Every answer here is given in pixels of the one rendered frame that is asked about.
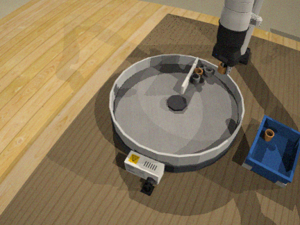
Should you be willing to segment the bronze bushing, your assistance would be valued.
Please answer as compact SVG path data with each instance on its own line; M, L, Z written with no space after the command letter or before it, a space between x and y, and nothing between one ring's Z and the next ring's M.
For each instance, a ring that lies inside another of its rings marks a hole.
M194 69L194 73L197 73L200 75L200 78L202 77L202 74L203 74L203 70L201 68L195 68Z
M262 135L262 138L263 138L265 141L269 142L269 141L273 138L273 136L274 136L273 130L267 129L267 130L264 132L264 134Z
M217 71L218 71L220 74L225 74L226 67L222 67L222 62L219 63L219 66L218 66Z

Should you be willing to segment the blue crate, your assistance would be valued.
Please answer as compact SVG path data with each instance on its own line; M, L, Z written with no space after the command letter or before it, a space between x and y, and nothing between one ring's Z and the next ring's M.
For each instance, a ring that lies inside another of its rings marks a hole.
M263 139L267 129L274 132L269 142ZM242 166L284 188L292 182L299 153L300 132L265 115Z

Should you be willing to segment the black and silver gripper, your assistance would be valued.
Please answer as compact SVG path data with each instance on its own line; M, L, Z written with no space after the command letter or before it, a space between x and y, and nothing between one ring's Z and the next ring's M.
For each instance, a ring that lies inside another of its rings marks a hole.
M262 20L252 12L235 12L223 6L217 31L217 43L213 47L212 56L223 62L222 67L226 67L225 75L231 73L232 67L240 61L241 46L244 44L249 24L260 26Z

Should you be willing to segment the grey metal bushing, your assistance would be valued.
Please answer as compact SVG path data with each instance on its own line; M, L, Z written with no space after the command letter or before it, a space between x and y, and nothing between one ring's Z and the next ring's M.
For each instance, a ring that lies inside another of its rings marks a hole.
M212 72L213 72L213 69L212 69L212 67L205 67L204 68L204 71L203 71L203 75L205 76L205 77L211 77L212 76Z
M200 81L200 75L197 74L197 73L193 73L193 74L191 75L190 82L191 82L192 84L194 84L194 85L197 85L197 84L199 84L199 81Z
M198 63L197 64L197 68L200 68L202 67L201 69L204 71L204 68L206 67L203 63Z

